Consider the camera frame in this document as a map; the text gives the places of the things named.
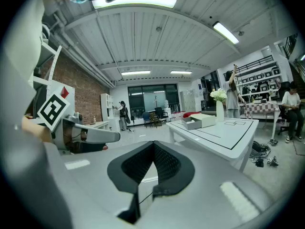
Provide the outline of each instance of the chair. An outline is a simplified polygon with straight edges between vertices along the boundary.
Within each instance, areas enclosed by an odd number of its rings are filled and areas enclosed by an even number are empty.
[[[150,116],[149,116],[149,112],[144,112],[143,113],[143,121],[144,121],[144,125],[145,125],[146,128],[147,128],[146,121],[149,121],[150,123],[152,123],[151,119],[150,119]]]
[[[161,126],[162,126],[161,119],[155,113],[150,113],[150,121],[151,121],[151,125],[154,123],[156,128],[157,128],[157,123],[158,122],[160,122]]]
[[[168,120],[168,113],[167,113],[167,112],[164,112],[163,109],[162,109],[161,107],[155,108],[155,111],[156,111],[156,115],[157,115],[160,119],[167,118],[167,122],[169,121],[169,120]]]
[[[285,92],[290,90],[289,86],[290,86],[290,83],[289,83],[289,82],[282,82],[282,83],[281,83],[281,88],[278,90],[278,94],[279,94],[279,96],[280,96],[281,101],[283,100],[283,97],[284,97],[284,95],[285,95]],[[283,108],[282,106],[280,106],[279,108],[280,108],[280,111],[281,111],[281,113],[280,113],[279,116],[280,116],[282,119],[285,119],[285,120],[289,123],[290,120],[289,120],[289,118],[288,118],[288,116],[287,116],[287,114],[286,114],[285,108]],[[282,132],[287,132],[288,129],[289,129],[288,126],[281,126],[278,135],[280,135]]]

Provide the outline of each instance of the flower vase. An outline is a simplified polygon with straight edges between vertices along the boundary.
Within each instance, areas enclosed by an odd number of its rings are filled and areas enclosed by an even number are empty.
[[[224,121],[224,106],[220,101],[216,101],[217,122]]]

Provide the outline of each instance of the fluorescent light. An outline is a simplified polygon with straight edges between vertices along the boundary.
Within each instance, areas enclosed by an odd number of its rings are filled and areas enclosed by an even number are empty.
[[[172,71],[171,74],[191,74],[189,71]]]
[[[92,1],[92,4],[95,9],[100,9],[100,8],[105,8],[120,4],[135,4],[135,3],[152,4],[152,5],[158,5],[172,9],[175,6],[176,2],[177,0],[115,0],[113,2],[106,3],[105,0],[94,0]]]
[[[219,21],[217,21],[213,25],[213,27],[215,30],[219,31],[222,35],[224,35],[227,39],[229,39],[234,44],[239,43],[238,39],[232,33],[230,33],[229,30],[227,28],[225,28]]]
[[[130,72],[122,72],[122,75],[129,74],[150,74],[151,71],[130,71]]]

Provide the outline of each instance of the window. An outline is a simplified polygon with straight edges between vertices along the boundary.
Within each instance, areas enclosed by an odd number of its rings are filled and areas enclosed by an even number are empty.
[[[145,111],[155,111],[156,107],[164,109],[165,100],[172,112],[180,111],[176,84],[128,87],[128,95],[131,115],[135,119],[142,118]]]

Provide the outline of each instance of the shoe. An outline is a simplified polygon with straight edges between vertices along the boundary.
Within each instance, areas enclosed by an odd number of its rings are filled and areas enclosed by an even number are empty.
[[[302,137],[301,137],[301,136],[296,136],[295,138],[296,138],[296,140],[298,140],[299,142],[302,141]]]
[[[285,142],[286,142],[286,143],[289,143],[290,139],[291,139],[291,137],[290,137],[290,136],[287,136]]]

